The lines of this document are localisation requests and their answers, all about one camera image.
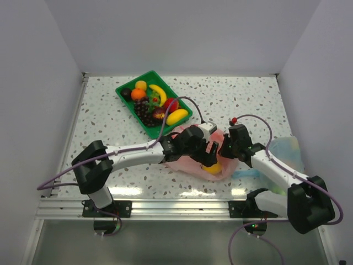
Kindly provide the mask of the pink plastic bag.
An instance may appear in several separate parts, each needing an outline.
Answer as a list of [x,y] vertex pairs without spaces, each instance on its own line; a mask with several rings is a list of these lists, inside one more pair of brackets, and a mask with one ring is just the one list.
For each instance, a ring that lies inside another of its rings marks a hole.
[[[219,144],[223,143],[223,131],[217,129],[210,137],[209,137],[209,145],[207,146],[206,151],[209,152],[211,149],[211,145],[213,142],[217,142]],[[207,173],[202,169],[202,164],[199,162],[196,162],[192,158],[188,156],[181,156],[180,159],[174,162],[168,162],[166,165],[170,167],[174,171],[181,171],[184,173],[187,173],[189,175],[192,175],[194,177],[202,178],[207,181],[220,181],[225,178],[229,178],[234,171],[236,170],[239,161],[238,159],[229,159],[229,158],[224,158],[221,157],[220,155],[217,155],[217,160],[218,162],[222,165],[222,172],[216,175],[212,175]]]

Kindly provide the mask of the yellow mango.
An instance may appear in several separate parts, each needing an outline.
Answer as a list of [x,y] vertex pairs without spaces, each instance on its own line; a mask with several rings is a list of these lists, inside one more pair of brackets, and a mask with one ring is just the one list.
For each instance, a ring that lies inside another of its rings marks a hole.
[[189,115],[189,113],[188,113],[187,110],[185,110],[185,109],[177,109],[177,110],[175,110],[174,112],[172,112],[171,114],[168,115],[168,117],[166,119],[166,124],[168,126],[172,126],[175,123],[178,123],[179,121],[184,119],[188,115]]

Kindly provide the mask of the red apple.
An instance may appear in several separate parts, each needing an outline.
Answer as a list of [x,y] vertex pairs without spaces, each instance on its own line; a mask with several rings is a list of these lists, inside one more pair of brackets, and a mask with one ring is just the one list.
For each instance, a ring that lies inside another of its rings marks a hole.
[[177,100],[174,100],[174,98],[168,98],[165,101],[163,108],[165,110],[169,109],[168,113],[172,113],[179,109],[179,102]]

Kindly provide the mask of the dark red strawberry fruit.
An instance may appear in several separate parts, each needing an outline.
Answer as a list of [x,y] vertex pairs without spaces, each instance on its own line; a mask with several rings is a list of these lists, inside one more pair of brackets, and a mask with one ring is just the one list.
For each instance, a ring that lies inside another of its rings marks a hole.
[[165,118],[165,109],[164,108],[156,108],[152,112],[152,118],[157,121],[162,121]]

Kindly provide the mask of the green grape bunch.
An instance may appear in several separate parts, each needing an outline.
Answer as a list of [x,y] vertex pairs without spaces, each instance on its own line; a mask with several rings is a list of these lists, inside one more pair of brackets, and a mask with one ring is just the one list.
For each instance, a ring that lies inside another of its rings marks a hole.
[[160,104],[160,96],[157,92],[153,91],[150,95],[149,95],[149,101],[148,101],[148,111],[152,112],[154,111],[156,108],[159,108],[159,104]]

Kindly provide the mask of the dark purple grape bunch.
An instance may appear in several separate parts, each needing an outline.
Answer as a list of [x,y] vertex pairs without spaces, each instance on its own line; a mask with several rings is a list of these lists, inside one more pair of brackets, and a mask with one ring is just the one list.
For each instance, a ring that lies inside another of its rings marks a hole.
[[142,99],[138,99],[134,103],[134,112],[140,121],[146,127],[154,127],[156,125],[152,111],[149,109],[149,98],[143,97]]

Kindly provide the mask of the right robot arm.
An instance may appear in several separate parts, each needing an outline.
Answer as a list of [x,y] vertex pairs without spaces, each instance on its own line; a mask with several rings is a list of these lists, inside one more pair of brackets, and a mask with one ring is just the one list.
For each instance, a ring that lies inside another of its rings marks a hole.
[[250,168],[264,174],[285,192],[279,195],[267,188],[247,194],[243,206],[229,204],[230,215],[242,218],[286,218],[300,234],[327,225],[335,219],[335,211],[324,180],[308,177],[277,160],[262,144],[254,144],[247,128],[232,124],[225,134],[219,155],[237,158]]

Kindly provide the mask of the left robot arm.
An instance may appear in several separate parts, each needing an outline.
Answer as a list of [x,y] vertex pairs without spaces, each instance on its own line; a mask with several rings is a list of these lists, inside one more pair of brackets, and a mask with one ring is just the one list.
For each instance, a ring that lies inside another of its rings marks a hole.
[[217,163],[218,143],[212,143],[210,149],[207,146],[216,130],[216,124],[206,122],[145,144],[105,146],[100,140],[93,141],[72,161],[79,190],[89,196],[101,216],[110,216],[115,209],[113,196],[106,186],[111,172],[149,163],[174,162],[183,156],[212,166]]

